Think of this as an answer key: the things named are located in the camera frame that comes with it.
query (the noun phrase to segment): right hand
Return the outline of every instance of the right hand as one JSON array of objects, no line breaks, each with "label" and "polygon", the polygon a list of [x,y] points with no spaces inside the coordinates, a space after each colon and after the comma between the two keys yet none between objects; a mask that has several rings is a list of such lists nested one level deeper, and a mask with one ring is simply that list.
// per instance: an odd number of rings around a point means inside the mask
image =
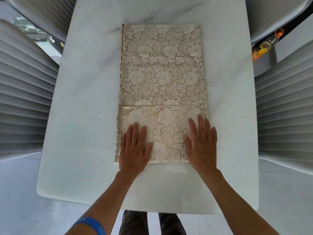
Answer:
[{"label": "right hand", "polygon": [[217,132],[215,127],[211,129],[208,119],[198,115],[198,129],[192,118],[188,119],[191,137],[185,135],[186,155],[190,165],[203,176],[215,175],[216,168],[216,142]]}]

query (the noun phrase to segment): dark pants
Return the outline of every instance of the dark pants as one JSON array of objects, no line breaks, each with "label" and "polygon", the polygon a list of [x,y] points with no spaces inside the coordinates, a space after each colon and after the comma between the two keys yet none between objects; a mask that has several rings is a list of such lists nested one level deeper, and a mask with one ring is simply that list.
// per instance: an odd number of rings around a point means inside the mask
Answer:
[{"label": "dark pants", "polygon": [[[186,235],[177,214],[159,213],[162,235]],[[147,212],[125,210],[119,235],[149,235]]]}]

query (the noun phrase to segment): folded lace fabric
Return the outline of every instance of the folded lace fabric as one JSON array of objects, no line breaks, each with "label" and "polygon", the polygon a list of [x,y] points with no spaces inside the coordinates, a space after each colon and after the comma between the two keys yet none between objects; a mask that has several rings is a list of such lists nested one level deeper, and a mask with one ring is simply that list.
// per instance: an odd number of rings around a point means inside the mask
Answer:
[{"label": "folded lace fabric", "polygon": [[147,126],[149,163],[187,162],[188,118],[208,115],[200,28],[123,25],[116,155],[130,124]]}]

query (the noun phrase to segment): white lace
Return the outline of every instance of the white lace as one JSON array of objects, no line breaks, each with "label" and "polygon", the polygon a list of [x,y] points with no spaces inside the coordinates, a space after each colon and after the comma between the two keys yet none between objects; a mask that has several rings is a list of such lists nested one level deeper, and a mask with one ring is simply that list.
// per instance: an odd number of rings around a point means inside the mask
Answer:
[{"label": "white lace", "polygon": [[187,119],[208,114],[200,28],[125,25],[122,49],[115,162],[120,137],[135,122],[147,126],[147,142],[154,142],[151,163],[187,161]]}]

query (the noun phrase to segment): white marble table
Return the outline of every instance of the white marble table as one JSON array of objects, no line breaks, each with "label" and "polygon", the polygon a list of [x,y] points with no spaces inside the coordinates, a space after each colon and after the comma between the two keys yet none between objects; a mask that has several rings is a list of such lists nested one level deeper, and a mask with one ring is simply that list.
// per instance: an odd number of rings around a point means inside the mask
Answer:
[{"label": "white marble table", "polygon": [[[258,146],[254,79],[245,0],[77,0],[52,101],[37,192],[92,204],[114,165],[122,23],[201,27],[209,119],[217,166],[254,209]],[[123,209],[220,213],[188,163],[150,164]]]}]

